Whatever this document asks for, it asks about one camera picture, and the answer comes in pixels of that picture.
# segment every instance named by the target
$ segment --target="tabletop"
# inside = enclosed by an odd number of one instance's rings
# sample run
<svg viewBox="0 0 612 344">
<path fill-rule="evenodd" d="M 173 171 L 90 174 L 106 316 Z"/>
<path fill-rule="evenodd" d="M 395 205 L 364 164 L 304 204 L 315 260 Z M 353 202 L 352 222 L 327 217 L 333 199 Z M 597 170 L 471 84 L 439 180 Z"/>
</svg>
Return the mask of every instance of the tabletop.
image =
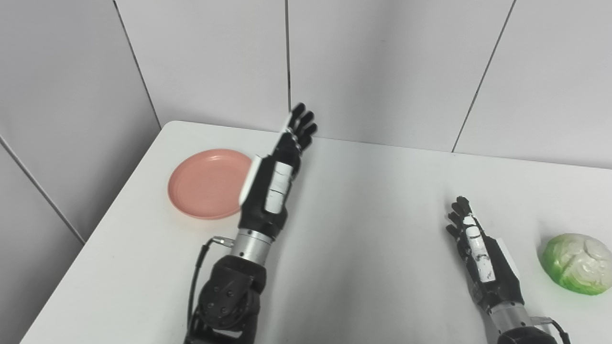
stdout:
<svg viewBox="0 0 612 344">
<path fill-rule="evenodd" d="M 182 214 L 168 199 L 168 178 L 197 152 L 266 155 L 276 139 L 206 124 L 164 126 L 22 344 L 182 343 L 201 244 L 235 237 L 239 214 Z M 458 195 L 471 201 L 487 234 L 503 237 L 530 315 L 556 319 L 576 343 L 608 341 L 612 292 L 562 289 L 538 253 L 566 232 L 612 246 L 612 170 L 315 138 L 266 263 L 256 342 L 494 344 L 494 326 L 471 300 L 444 229 Z M 228 252 L 211 248 L 200 285 Z"/>
</svg>

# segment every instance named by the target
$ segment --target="robot finger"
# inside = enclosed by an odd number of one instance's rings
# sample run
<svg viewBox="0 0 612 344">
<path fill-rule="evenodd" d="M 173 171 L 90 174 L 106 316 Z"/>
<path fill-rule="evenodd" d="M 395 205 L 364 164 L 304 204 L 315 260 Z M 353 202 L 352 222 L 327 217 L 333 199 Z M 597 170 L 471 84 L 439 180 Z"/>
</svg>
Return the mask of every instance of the robot finger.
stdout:
<svg viewBox="0 0 612 344">
<path fill-rule="evenodd" d="M 455 203 L 451 204 L 450 207 L 453 208 L 453 210 L 457 213 L 457 215 L 459 215 L 459 217 L 461 217 L 461 218 L 465 217 L 466 212 L 459 205 L 459 203 L 455 202 Z"/>
<path fill-rule="evenodd" d="M 314 119 L 315 119 L 315 114 L 313 114 L 312 111 L 306 112 L 302 117 L 300 117 L 299 123 L 297 124 L 297 128 L 295 129 L 294 133 L 296 135 L 300 135 L 300 133 L 304 130 L 304 128 L 308 127 L 308 125 Z"/>
<path fill-rule="evenodd" d="M 302 137 L 299 138 L 297 143 L 300 145 L 300 147 L 302 148 L 302 152 L 303 152 L 312 143 L 312 137 L 310 137 L 310 136 L 302 136 Z"/>
<path fill-rule="evenodd" d="M 459 240 L 459 230 L 457 229 L 457 227 L 453 225 L 448 225 L 446 226 L 446 231 L 449 232 L 449 234 L 452 235 L 455 240 Z"/>
<path fill-rule="evenodd" d="M 455 224 L 455 226 L 457 226 L 457 228 L 461 228 L 463 226 L 463 221 L 461 221 L 463 217 L 460 217 L 459 215 L 457 215 L 456 212 L 450 212 L 448 216 L 449 216 L 449 220 L 453 221 L 453 223 Z"/>
<path fill-rule="evenodd" d="M 298 134 L 298 137 L 312 136 L 316 133 L 317 129 L 318 127 L 316 126 L 316 123 L 312 123 L 308 127 L 304 128 L 304 130 Z"/>
<path fill-rule="evenodd" d="M 304 103 L 297 104 L 296 107 L 294 107 L 293 110 L 291 110 L 291 118 L 289 119 L 289 123 L 287 124 L 287 127 L 291 129 L 295 129 L 297 119 L 300 118 L 300 116 L 302 115 L 302 113 L 304 113 L 304 111 L 306 111 L 306 105 L 304 105 Z"/>
<path fill-rule="evenodd" d="M 459 204 L 459 206 L 461 206 L 461 208 L 465 212 L 465 215 L 472 213 L 472 208 L 469 206 L 469 201 L 467 198 L 459 196 L 457 197 L 457 203 Z"/>
</svg>

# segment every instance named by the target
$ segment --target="pink plate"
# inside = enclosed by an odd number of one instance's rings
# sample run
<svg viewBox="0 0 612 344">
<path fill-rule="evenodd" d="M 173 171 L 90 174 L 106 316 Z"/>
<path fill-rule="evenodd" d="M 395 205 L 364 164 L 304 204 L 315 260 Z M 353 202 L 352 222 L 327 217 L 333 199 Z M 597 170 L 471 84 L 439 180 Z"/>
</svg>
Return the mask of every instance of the pink plate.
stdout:
<svg viewBox="0 0 612 344">
<path fill-rule="evenodd" d="M 170 201 L 199 219 L 220 219 L 240 210 L 238 197 L 251 159 L 231 149 L 211 149 L 183 161 L 168 181 Z"/>
</svg>

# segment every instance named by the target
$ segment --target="silver metal joint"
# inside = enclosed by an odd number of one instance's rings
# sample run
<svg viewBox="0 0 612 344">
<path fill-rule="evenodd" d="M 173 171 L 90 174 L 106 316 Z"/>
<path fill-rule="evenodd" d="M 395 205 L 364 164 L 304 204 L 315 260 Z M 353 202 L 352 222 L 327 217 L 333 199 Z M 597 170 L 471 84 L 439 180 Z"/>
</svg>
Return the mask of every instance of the silver metal joint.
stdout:
<svg viewBox="0 0 612 344">
<path fill-rule="evenodd" d="M 263 266 L 266 263 L 272 241 L 271 237 L 260 232 L 239 230 L 229 254 Z"/>
<path fill-rule="evenodd" d="M 504 333 L 517 327 L 534 325 L 525 310 L 525 306 L 520 303 L 503 302 L 491 308 L 489 315 L 499 333 Z"/>
</svg>

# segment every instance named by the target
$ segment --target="robotic hand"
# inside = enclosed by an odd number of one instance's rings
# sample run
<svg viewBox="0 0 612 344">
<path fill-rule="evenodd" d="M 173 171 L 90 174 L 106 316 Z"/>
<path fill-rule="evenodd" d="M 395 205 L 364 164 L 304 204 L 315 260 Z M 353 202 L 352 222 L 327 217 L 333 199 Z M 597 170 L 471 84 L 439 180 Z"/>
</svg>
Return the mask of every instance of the robotic hand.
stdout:
<svg viewBox="0 0 612 344">
<path fill-rule="evenodd" d="M 469 201 L 459 196 L 452 209 L 449 219 L 455 225 L 448 225 L 446 230 L 455 238 L 459 255 L 472 278 L 474 300 L 497 327 L 498 344 L 556 344 L 550 334 L 535 327 L 540 324 L 553 324 L 563 343 L 569 344 L 569 336 L 557 322 L 527 314 L 506 247 L 485 234 Z"/>
<path fill-rule="evenodd" d="M 239 232 L 234 240 L 213 237 L 196 262 L 188 308 L 185 344 L 253 343 L 259 296 L 266 286 L 264 267 L 270 246 L 285 226 L 285 201 L 297 176 L 302 152 L 312 142 L 314 114 L 300 103 L 289 114 L 272 154 L 256 157 L 240 195 Z M 193 289 L 211 243 L 231 247 L 212 268 L 192 314 Z"/>
</svg>

